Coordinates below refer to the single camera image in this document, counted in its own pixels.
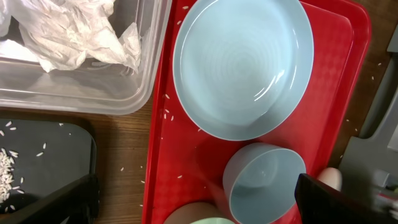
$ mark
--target crumpled tissue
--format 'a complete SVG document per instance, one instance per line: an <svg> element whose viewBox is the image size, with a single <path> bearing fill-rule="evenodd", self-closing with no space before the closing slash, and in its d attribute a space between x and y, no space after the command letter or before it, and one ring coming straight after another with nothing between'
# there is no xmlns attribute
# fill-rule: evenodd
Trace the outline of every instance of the crumpled tissue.
<svg viewBox="0 0 398 224"><path fill-rule="evenodd" d="M115 0L0 0L0 36L9 18L46 72L74 70L86 58L120 63L137 71L141 59L137 24L118 39L108 21Z"/></svg>

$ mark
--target wooden table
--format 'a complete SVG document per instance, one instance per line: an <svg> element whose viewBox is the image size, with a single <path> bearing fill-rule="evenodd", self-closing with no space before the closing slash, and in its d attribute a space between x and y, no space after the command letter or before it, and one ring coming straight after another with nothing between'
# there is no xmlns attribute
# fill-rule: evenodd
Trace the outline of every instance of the wooden table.
<svg viewBox="0 0 398 224"><path fill-rule="evenodd" d="M335 167L340 163L340 156L344 153L349 138L358 135L355 129L361 129L368 113L391 57L386 49L398 21L398 0L357 2L364 5L371 16L373 37L346 114L345 120L348 119L349 122L344 121L330 160L330 165ZM96 223L141 222L140 205L144 195L144 184L141 181L145 180L152 98L139 111L126 116L8 110L29 112L32 115L44 114L48 117L72 116L90 121L96 134L97 173L101 181L100 215Z"/></svg>

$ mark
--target dark gray tray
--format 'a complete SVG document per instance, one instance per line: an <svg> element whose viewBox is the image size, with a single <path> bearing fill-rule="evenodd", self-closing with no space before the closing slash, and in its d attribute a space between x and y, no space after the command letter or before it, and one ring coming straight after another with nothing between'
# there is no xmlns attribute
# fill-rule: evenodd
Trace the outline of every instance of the dark gray tray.
<svg viewBox="0 0 398 224"><path fill-rule="evenodd" d="M95 172L96 146L91 134L75 124L0 118L0 147L19 153L14 158L12 186L21 186L25 194L11 190L0 204L0 213L10 205L20 210L67 184Z"/></svg>

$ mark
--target plastic container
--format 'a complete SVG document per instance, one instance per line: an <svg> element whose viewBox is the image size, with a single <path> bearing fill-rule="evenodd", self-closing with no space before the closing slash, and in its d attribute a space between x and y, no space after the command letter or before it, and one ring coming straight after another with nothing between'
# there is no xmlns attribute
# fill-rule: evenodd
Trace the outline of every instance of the plastic container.
<svg viewBox="0 0 398 224"><path fill-rule="evenodd" d="M129 114L152 93L171 0L116 0L109 17L120 36L136 22L142 37L138 73L88 59L77 70L45 73L22 46L18 22L0 42L0 106L101 114Z"/></svg>
<svg viewBox="0 0 398 224"><path fill-rule="evenodd" d="M178 21L187 15L188 10L183 7L191 7L194 2L173 1L170 12L165 35L169 44L164 45L155 82L142 214L145 224L163 223L175 209L192 202L211 202L228 215L223 172L235 152L250 143L264 142L294 150L303 158L307 173L316 177L326 168L345 122L344 114L371 39L369 15L359 4L347 0L303 0L312 27L315 57L301 102L270 133L251 141L225 141L199 130L175 92L171 58L180 28ZM297 206L276 221L300 222Z"/></svg>

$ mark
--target red plastic tray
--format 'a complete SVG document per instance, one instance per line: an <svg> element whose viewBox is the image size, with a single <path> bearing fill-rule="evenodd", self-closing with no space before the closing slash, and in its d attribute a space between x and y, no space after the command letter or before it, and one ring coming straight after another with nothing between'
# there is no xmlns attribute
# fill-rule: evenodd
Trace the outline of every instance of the red plastic tray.
<svg viewBox="0 0 398 224"><path fill-rule="evenodd" d="M197 201L214 203L230 215L222 185L224 168L238 149L252 142L295 150L303 157L307 172L316 176L328 164L371 38L370 19L362 6L347 0L303 0L312 26L315 58L301 102L265 136L245 142L220 140L198 131L174 89L177 22L188 12L182 7L194 2L172 3L155 81L142 223L163 223L177 208ZM296 206L277 221L300 222Z"/></svg>

